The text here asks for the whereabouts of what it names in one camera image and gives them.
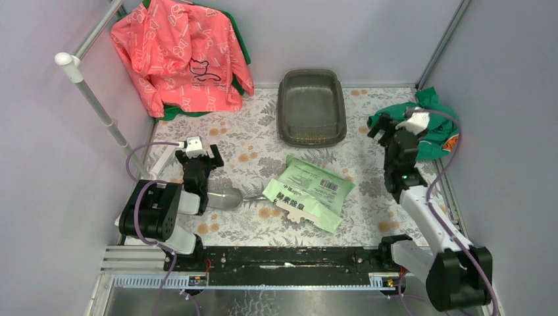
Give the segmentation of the metal litter scoop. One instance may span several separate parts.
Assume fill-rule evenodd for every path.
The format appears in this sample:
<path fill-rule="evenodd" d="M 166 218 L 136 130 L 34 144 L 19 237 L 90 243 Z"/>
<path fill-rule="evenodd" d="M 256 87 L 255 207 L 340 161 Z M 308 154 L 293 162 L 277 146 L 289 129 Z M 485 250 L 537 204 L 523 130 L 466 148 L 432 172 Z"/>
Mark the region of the metal litter scoop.
<path fill-rule="evenodd" d="M 237 209 L 243 203 L 265 200 L 266 197 L 259 195 L 245 197 L 238 188 L 221 188 L 213 192 L 208 192 L 207 207 L 220 210 Z"/>

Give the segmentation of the beige bag sealing clip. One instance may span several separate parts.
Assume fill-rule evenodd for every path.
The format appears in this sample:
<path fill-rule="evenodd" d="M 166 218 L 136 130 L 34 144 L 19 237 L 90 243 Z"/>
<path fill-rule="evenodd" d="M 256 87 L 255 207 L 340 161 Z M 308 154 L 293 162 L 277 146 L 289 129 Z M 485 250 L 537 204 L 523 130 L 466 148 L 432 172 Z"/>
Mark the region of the beige bag sealing clip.
<path fill-rule="evenodd" d="M 312 215 L 306 211 L 300 210 L 296 207 L 291 206 L 283 201 L 278 201 L 276 203 L 277 207 L 285 210 L 287 212 L 287 219 L 293 223 L 300 223 L 302 219 L 310 221 L 312 223 L 319 222 L 319 217 Z"/>

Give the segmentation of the green cat litter bag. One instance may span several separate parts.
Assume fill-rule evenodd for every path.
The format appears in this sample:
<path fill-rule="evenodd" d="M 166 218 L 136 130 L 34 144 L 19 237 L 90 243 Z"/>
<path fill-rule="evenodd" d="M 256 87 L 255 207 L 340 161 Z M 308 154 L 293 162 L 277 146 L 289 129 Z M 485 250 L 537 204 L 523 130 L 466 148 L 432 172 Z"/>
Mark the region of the green cat litter bag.
<path fill-rule="evenodd" d="M 316 227 L 335 233 L 342 222 L 343 203 L 354 187 L 326 169 L 289 155 L 285 171 L 270 180 L 263 196 L 312 215 Z"/>

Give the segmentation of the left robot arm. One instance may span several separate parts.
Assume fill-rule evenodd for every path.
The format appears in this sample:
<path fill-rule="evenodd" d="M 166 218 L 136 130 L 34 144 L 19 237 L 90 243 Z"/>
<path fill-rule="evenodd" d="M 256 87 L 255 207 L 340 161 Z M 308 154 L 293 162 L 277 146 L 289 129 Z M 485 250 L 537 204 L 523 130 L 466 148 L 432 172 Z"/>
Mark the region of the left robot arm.
<path fill-rule="evenodd" d="M 181 184 L 164 180 L 138 180 L 128 203 L 118 218 L 121 234 L 141 240 L 144 244 L 179 255 L 179 262 L 190 271 L 204 262 L 204 253 L 197 248 L 201 238 L 176 224 L 177 215 L 202 215 L 209 204 L 209 175 L 224 166 L 215 144 L 211 151 L 200 140 L 189 142 L 151 142 L 139 145 L 137 151 L 151 145 L 165 145 L 182 164 Z"/>

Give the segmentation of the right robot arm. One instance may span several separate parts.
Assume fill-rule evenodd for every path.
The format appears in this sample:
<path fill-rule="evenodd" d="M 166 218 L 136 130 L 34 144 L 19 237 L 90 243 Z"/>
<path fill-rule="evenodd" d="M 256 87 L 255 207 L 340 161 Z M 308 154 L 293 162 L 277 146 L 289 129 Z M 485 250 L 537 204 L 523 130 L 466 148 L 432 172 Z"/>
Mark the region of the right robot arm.
<path fill-rule="evenodd" d="M 475 246 L 433 204 L 436 184 L 428 184 L 415 166 L 419 140 L 426 132 L 430 114 L 430 110 L 411 109 L 406 120 L 382 114 L 370 126 L 370 138 L 383 133 L 378 143 L 385 149 L 386 190 L 411 216 L 430 248 L 423 250 L 404 234 L 384 237 L 377 261 L 383 270 L 400 267 L 403 273 L 417 277 L 439 312 L 492 304 L 493 314 L 498 315 L 490 251 Z"/>

